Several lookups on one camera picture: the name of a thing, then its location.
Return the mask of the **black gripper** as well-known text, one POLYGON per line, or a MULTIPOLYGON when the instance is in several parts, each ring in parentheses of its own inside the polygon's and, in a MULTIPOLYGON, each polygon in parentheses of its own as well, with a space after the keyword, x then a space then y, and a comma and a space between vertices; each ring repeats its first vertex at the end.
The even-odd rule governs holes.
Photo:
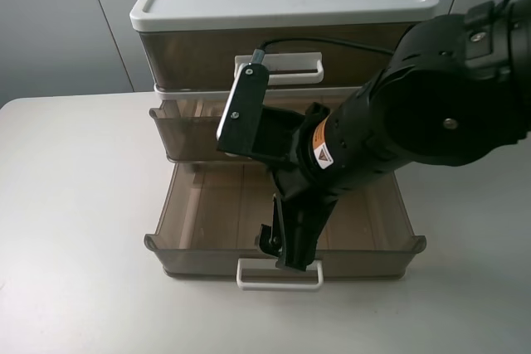
POLYGON ((338 201, 339 171, 270 167, 269 174, 275 187, 273 225, 261 225, 255 245, 277 258, 278 268, 304 272, 338 201))

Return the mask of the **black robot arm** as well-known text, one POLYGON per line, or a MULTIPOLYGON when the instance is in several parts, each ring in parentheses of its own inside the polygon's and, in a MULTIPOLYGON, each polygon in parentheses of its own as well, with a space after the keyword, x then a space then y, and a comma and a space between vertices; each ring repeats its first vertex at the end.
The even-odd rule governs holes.
POLYGON ((459 167, 530 130, 530 1, 484 2, 409 28, 386 68, 336 109, 263 112, 273 221, 256 237, 283 269, 305 270, 345 192, 411 162, 459 167))

